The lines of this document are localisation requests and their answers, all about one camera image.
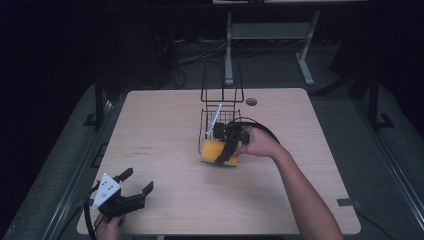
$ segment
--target black wire basket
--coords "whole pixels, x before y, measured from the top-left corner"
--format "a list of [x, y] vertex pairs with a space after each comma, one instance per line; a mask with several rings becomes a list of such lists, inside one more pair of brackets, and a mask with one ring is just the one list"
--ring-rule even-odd
[[241, 74], [233, 79], [232, 85], [227, 85], [222, 74], [218, 87], [210, 88], [207, 75], [207, 64], [203, 67], [202, 91], [200, 100], [205, 103], [200, 116], [200, 133], [198, 150], [201, 153], [202, 139], [214, 139], [211, 129], [214, 122], [227, 124], [241, 118], [240, 109], [236, 108], [237, 103], [244, 102], [244, 90]]

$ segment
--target dark background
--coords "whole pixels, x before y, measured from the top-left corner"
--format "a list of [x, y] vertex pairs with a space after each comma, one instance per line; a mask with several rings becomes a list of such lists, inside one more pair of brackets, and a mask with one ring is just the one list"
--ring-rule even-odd
[[[109, 1], [0, 2], [0, 235], [96, 78], [111, 99], [131, 89], [160, 88], [174, 66], [172, 49], [156, 54], [163, 47], [157, 37], [170, 40], [172, 33], [196, 41], [225, 36], [225, 12], [128, 10], [146, 2], [164, 1], [120, 6]], [[324, 9], [314, 42], [338, 43], [346, 36], [332, 70], [342, 76], [359, 67], [377, 70], [424, 136], [423, 7], [418, 1], [381, 2]], [[257, 15], [262, 20], [281, 16], [278, 11]]]

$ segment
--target wooden table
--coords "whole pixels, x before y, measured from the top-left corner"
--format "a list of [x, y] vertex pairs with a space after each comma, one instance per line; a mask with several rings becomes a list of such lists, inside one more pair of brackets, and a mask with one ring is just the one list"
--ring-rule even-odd
[[[239, 103], [241, 115], [267, 126], [292, 153], [321, 194], [344, 234], [361, 229], [308, 95], [302, 89], [245, 89], [256, 106]], [[200, 90], [128, 94], [96, 179], [103, 173], [134, 174], [123, 196], [154, 190], [146, 207], [127, 215], [124, 234], [298, 234], [284, 186], [272, 160], [242, 155], [237, 167], [201, 163], [198, 152]], [[93, 218], [97, 211], [92, 210]], [[78, 231], [87, 234], [84, 219]]]

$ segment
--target human hand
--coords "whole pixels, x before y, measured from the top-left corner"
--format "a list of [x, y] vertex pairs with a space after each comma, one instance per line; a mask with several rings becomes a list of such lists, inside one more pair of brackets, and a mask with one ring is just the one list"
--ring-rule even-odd
[[251, 154], [258, 157], [275, 158], [281, 151], [286, 151], [268, 133], [259, 128], [245, 127], [243, 133], [250, 136], [249, 144], [236, 148], [234, 155]]
[[97, 240], [118, 240], [121, 233], [119, 226], [125, 223], [125, 215], [121, 217], [108, 218], [99, 213], [94, 226]]

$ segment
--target yellow sponge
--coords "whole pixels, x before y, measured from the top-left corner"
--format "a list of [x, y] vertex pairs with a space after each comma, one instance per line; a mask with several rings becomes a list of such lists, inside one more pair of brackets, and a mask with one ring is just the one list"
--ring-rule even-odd
[[[221, 154], [224, 149], [224, 142], [205, 139], [202, 147], [202, 153], [200, 154], [200, 160], [202, 162], [214, 163], [216, 158]], [[231, 157], [228, 161], [224, 162], [224, 165], [237, 166], [238, 157]]]

